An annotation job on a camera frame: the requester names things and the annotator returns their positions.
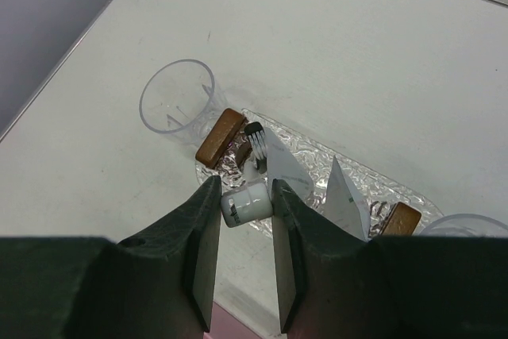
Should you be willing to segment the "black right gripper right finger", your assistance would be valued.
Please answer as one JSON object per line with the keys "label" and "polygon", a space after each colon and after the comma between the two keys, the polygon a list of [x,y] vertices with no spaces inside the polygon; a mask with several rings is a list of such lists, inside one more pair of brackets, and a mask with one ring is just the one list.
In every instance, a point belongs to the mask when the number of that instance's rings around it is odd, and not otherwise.
{"label": "black right gripper right finger", "polygon": [[275,274],[289,338],[504,338],[507,241],[362,241],[271,186]]}

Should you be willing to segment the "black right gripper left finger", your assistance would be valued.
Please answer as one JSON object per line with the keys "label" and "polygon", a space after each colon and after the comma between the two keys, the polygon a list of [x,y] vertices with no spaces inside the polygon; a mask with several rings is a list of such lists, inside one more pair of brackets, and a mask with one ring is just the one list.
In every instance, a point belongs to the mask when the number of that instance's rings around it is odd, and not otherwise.
{"label": "black right gripper left finger", "polygon": [[4,237],[4,338],[201,338],[210,331],[221,180],[118,242]]}

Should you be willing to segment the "red-capped toothpaste tube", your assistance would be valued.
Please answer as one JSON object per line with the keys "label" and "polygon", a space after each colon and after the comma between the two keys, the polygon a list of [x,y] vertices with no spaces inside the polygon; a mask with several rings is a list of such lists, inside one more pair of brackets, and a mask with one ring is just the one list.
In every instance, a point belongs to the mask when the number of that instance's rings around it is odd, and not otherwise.
{"label": "red-capped toothpaste tube", "polygon": [[354,237],[367,241],[371,215],[365,197],[333,157],[323,213],[332,223]]}

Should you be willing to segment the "brown wooden holder block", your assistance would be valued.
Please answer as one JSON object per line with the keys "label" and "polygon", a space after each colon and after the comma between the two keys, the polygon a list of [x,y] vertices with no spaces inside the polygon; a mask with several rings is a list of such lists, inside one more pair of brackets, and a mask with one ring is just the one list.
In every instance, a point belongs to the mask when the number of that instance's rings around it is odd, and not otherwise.
{"label": "brown wooden holder block", "polygon": [[245,121],[243,114],[231,108],[225,109],[202,142],[195,159],[207,168],[215,168]]}
{"label": "brown wooden holder block", "polygon": [[414,233],[420,220],[421,213],[419,211],[403,202],[398,202],[392,208],[380,234],[410,236]]}

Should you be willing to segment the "white toothbrush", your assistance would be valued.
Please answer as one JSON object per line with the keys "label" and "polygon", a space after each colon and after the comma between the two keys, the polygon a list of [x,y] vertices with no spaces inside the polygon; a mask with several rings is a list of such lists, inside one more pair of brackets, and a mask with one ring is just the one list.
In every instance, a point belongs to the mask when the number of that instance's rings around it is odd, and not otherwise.
{"label": "white toothbrush", "polygon": [[226,191],[221,197],[221,213],[229,228],[238,227],[273,215],[271,197],[256,165],[248,161],[244,165],[244,180],[240,186]]}

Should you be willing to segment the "black-capped toothpaste tube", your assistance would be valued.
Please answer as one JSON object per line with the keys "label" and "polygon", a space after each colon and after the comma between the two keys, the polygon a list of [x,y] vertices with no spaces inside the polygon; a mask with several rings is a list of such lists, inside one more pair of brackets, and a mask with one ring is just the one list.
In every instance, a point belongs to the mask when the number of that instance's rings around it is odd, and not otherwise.
{"label": "black-capped toothpaste tube", "polygon": [[306,201],[314,191],[314,182],[309,173],[271,129],[265,127],[264,133],[269,194],[271,194],[273,181],[283,180],[302,201]]}

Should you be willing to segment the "clear plastic cup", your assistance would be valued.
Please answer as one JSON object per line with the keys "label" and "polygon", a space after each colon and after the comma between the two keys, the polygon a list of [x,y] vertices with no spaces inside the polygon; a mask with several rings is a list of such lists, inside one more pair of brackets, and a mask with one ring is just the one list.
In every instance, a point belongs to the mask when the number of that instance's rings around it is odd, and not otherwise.
{"label": "clear plastic cup", "polygon": [[478,214],[453,214],[437,219],[419,235],[439,237],[507,237],[507,225]]}
{"label": "clear plastic cup", "polygon": [[228,107],[210,67],[200,60],[183,59],[150,78],[140,96],[139,114],[154,133],[198,147]]}

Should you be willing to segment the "black toothbrush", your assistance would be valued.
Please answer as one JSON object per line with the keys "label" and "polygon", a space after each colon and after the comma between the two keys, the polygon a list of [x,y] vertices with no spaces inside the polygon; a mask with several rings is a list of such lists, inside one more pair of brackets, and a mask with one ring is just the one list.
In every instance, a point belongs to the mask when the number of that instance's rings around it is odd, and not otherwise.
{"label": "black toothbrush", "polygon": [[257,170],[263,174],[267,170],[267,145],[264,127],[258,121],[254,121],[244,127],[244,133],[255,156]]}

